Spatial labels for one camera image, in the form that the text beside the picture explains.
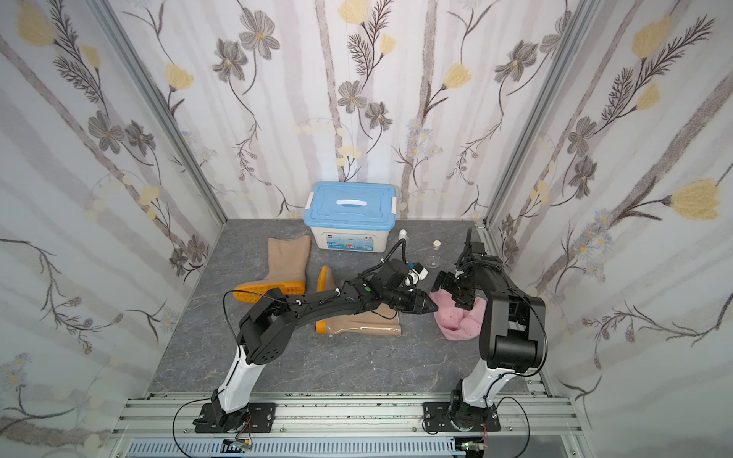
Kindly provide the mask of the tan rubber boot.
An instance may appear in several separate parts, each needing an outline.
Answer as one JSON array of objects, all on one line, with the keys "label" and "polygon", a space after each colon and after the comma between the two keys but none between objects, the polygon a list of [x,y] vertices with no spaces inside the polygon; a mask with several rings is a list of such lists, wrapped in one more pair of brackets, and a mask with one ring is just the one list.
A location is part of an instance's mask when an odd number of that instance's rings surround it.
[{"label": "tan rubber boot", "polygon": [[378,337],[399,337],[402,328],[396,312],[385,303],[381,303],[372,311],[318,321],[315,324],[315,331],[319,335],[331,336],[355,333]]},{"label": "tan rubber boot", "polygon": [[257,281],[234,288],[233,297],[242,303],[257,303],[273,288],[286,295],[303,295],[307,288],[307,264],[311,237],[303,235],[293,240],[267,240],[267,275]]}]

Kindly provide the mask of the pink cleaning cloth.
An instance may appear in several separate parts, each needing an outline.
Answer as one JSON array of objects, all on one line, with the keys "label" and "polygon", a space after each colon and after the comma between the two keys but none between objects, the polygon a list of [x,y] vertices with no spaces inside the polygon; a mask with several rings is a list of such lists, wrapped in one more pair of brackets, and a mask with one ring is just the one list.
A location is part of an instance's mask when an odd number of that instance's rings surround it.
[{"label": "pink cleaning cloth", "polygon": [[456,305],[449,292],[440,289],[429,297],[438,306],[434,313],[435,322],[449,341],[469,341],[479,336],[486,310],[486,300],[475,299],[473,308],[466,310]]}]

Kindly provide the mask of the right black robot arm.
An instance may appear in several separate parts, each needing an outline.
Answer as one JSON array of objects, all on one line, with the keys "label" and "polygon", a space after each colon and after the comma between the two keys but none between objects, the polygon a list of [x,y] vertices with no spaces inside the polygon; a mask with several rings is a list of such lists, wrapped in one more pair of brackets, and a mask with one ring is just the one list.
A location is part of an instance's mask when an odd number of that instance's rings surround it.
[{"label": "right black robot arm", "polygon": [[448,293],[461,308],[473,306],[480,292],[486,305],[478,318],[479,361],[446,406],[425,404],[426,429],[499,431],[501,389],[515,378],[536,375],[546,360],[544,301],[516,286],[500,259],[479,255],[460,261],[454,273],[438,273],[433,291]]}]

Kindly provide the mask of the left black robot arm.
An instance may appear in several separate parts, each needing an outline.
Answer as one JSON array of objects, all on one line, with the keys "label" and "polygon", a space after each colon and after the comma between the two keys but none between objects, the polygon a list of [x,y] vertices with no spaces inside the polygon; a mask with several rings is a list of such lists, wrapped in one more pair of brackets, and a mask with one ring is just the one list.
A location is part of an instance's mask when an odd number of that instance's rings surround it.
[{"label": "left black robot arm", "polygon": [[249,406],[254,385],[265,366],[284,354],[295,330],[331,317],[372,312],[380,305],[412,315],[438,310],[428,292],[406,285],[402,275],[385,282],[375,276],[355,278],[308,295],[286,295],[279,288],[261,295],[240,320],[235,357],[223,382],[193,420],[195,433],[234,433],[245,426],[254,416]]}]

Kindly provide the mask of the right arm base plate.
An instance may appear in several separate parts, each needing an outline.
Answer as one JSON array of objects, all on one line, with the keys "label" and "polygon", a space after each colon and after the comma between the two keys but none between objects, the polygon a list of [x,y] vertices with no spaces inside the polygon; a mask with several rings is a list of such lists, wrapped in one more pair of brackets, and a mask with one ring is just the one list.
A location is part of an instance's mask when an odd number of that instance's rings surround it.
[{"label": "right arm base plate", "polygon": [[501,431],[494,408],[477,408],[465,403],[425,402],[422,413],[424,431],[431,434]]}]

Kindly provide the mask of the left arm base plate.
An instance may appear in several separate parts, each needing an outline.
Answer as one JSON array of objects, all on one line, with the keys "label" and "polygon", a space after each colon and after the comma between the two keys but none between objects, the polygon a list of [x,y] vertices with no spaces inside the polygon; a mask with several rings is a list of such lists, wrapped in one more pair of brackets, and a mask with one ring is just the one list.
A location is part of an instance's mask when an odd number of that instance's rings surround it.
[{"label": "left arm base plate", "polygon": [[275,420],[275,403],[250,403],[225,413],[218,401],[206,403],[193,421],[196,433],[234,433],[243,427],[253,433],[270,433]]}]

